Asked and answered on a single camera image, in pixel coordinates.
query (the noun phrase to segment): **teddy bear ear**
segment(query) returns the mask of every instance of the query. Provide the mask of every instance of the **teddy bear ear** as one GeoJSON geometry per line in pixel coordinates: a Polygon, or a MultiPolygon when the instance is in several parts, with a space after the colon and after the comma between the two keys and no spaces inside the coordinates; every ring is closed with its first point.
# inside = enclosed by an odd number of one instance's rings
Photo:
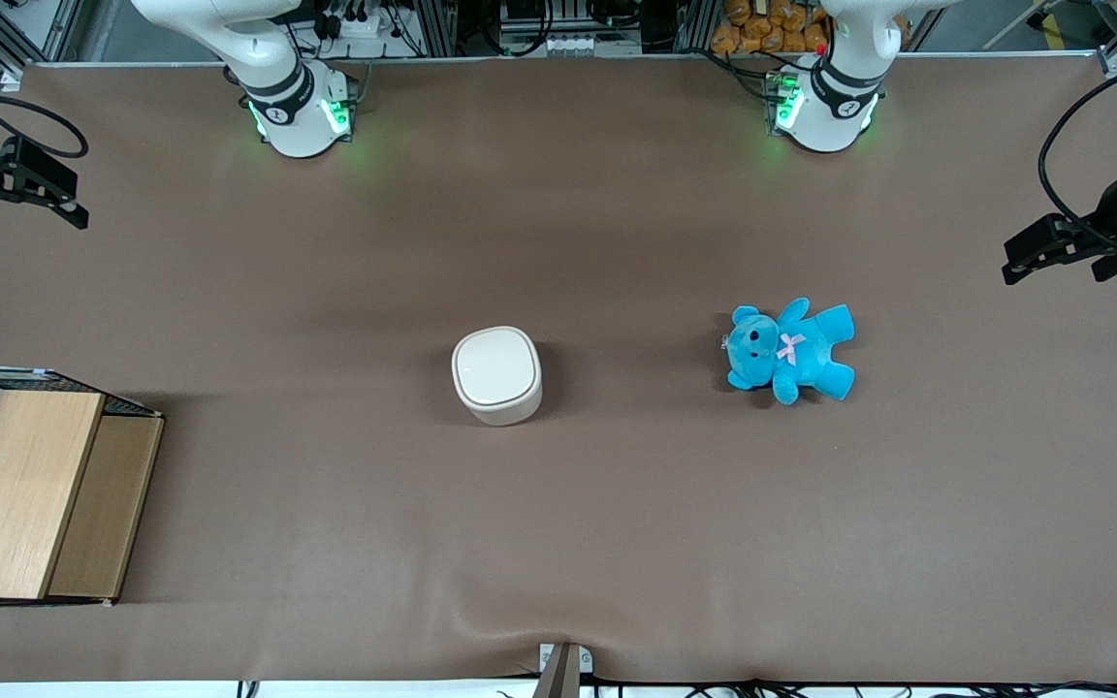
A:
{"type": "Polygon", "coordinates": [[[735,313],[732,313],[732,322],[741,323],[760,314],[761,310],[753,308],[752,305],[741,305],[735,313]]]}
{"type": "Polygon", "coordinates": [[[753,390],[753,385],[751,385],[747,380],[744,380],[744,376],[741,376],[735,371],[726,374],[726,381],[732,384],[732,388],[737,388],[739,390],[753,390]]]}

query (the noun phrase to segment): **wooden panel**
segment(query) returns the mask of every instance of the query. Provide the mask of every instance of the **wooden panel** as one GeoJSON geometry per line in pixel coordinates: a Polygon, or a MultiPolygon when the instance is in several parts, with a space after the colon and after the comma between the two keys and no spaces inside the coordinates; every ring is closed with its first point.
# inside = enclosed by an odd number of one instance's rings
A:
{"type": "Polygon", "coordinates": [[[0,597],[48,587],[102,412],[98,393],[0,394],[0,597]]]}
{"type": "Polygon", "coordinates": [[[161,437],[160,417],[102,417],[50,595],[120,596],[161,437]]]}

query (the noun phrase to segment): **brown mat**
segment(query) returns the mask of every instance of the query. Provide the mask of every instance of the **brown mat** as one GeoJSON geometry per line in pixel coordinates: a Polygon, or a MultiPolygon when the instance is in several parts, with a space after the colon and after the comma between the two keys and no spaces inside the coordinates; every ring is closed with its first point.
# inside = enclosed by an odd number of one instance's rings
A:
{"type": "MultiPolygon", "coordinates": [[[[698,61],[390,66],[288,162],[216,69],[35,69],[93,229],[0,204],[0,363],[168,413],[123,605],[0,610],[0,680],[1117,680],[1117,291],[1006,288],[1094,58],[908,59],[850,154],[698,61]],[[848,302],[847,403],[728,393],[738,304],[848,302]],[[518,324],[545,403],[448,356],[518,324]]],[[[1056,185],[1117,178],[1117,88],[1056,185]]]]}

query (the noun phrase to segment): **white container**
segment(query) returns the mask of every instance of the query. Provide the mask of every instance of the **white container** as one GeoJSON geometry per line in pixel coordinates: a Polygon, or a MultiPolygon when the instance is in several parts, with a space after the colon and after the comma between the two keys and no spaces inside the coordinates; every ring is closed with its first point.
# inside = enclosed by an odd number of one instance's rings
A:
{"type": "Polygon", "coordinates": [[[490,426],[524,421],[541,405],[541,360],[528,335],[489,327],[462,337],[451,354],[456,393],[490,426]]]}

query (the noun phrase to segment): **teddy bear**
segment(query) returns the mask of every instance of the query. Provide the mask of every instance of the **teddy bear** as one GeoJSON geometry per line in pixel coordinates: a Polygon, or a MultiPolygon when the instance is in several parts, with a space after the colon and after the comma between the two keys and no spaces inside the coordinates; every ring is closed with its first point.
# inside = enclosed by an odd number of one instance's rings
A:
{"type": "Polygon", "coordinates": [[[804,319],[808,305],[808,297],[790,302],[779,322],[752,305],[736,308],[735,329],[726,337],[727,381],[739,390],[772,384],[783,405],[798,400],[802,385],[836,401],[847,398],[856,372],[830,358],[830,350],[856,336],[851,310],[838,305],[804,319]]]}

